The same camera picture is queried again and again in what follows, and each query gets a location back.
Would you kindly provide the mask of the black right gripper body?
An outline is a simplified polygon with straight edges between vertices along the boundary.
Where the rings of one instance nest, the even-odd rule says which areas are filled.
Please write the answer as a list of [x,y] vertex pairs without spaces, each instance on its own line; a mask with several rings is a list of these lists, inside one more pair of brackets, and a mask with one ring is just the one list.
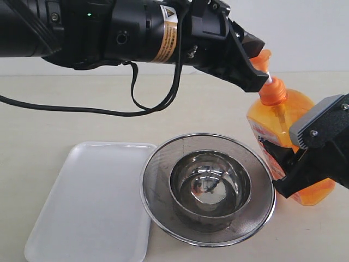
[[348,142],[340,146],[335,141],[321,148],[298,150],[296,176],[305,178],[310,187],[326,178],[348,188]]

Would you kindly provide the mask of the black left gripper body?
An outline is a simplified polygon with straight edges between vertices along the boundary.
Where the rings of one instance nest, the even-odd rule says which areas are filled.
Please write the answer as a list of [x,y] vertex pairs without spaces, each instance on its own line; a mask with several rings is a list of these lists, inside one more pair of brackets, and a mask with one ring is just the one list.
[[174,1],[179,12],[181,65],[227,82],[245,80],[244,30],[224,1]]

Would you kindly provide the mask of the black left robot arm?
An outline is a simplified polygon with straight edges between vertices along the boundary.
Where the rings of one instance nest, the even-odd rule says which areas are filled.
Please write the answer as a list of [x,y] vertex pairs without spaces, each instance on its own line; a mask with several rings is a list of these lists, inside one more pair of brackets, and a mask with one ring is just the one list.
[[264,42],[229,19],[223,1],[1,1],[1,56],[91,70],[126,61],[181,63],[258,92],[250,62]]

